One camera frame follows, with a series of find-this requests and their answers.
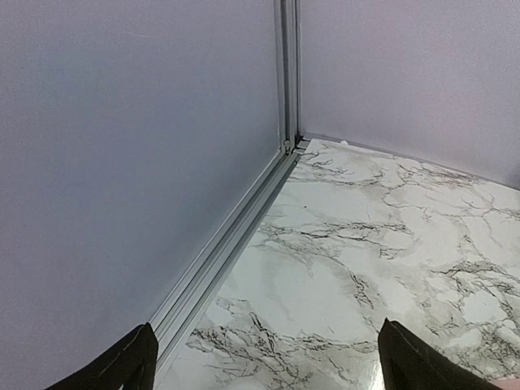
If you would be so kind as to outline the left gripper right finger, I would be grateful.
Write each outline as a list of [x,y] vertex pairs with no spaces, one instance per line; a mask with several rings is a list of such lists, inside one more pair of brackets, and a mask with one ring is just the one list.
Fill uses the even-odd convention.
[[395,320],[384,320],[378,335],[378,349],[386,389],[499,388],[451,362]]

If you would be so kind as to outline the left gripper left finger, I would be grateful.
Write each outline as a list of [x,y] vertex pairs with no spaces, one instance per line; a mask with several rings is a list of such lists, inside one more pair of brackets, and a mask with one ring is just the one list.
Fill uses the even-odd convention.
[[108,350],[49,390],[154,388],[158,340],[149,323],[132,329]]

